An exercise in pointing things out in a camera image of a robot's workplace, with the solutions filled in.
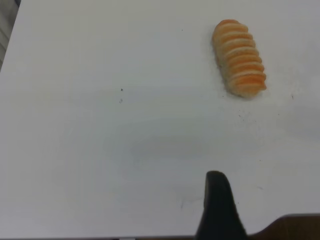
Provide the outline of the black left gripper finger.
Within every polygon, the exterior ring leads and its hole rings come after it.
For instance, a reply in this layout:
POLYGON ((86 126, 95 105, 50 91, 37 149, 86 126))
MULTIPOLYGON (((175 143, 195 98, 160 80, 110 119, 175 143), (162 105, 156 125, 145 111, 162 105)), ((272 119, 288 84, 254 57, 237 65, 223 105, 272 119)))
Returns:
POLYGON ((203 214, 195 234, 196 240, 247 240, 231 185, 220 171, 209 171, 205 177, 203 214))

